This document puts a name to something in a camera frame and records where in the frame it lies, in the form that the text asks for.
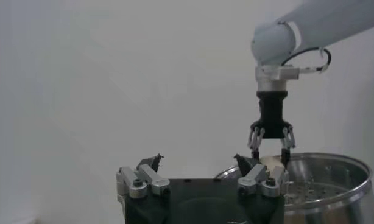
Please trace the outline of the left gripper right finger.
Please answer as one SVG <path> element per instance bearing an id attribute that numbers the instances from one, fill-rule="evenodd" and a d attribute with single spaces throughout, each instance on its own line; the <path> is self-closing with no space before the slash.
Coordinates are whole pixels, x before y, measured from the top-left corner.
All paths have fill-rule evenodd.
<path id="1" fill-rule="evenodd" d="M 289 172 L 278 156 L 264 156 L 253 159 L 236 154 L 241 177 L 237 179 L 237 192 L 242 197 L 260 194 L 276 198 L 284 191 Z"/>

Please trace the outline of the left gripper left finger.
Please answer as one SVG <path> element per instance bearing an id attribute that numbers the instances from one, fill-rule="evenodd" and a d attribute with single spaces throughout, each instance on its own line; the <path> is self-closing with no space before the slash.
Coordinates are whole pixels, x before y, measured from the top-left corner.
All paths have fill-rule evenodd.
<path id="1" fill-rule="evenodd" d="M 163 158 L 158 153 L 142 159 L 134 169 L 120 167 L 116 173 L 117 201 L 122 203 L 126 197 L 139 200 L 149 194 L 167 197 L 171 193 L 171 182 L 157 173 Z"/>

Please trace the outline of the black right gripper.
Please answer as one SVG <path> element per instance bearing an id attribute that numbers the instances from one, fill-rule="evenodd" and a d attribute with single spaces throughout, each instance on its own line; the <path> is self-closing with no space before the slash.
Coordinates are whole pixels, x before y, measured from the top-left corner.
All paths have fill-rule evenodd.
<path id="1" fill-rule="evenodd" d="M 263 139 L 282 139 L 281 162 L 288 166 L 291 149 L 295 148 L 293 126 L 283 119 L 283 100 L 287 91 L 257 91 L 260 118 L 250 126 L 247 146 L 252 158 L 259 159 L 259 147 Z"/>

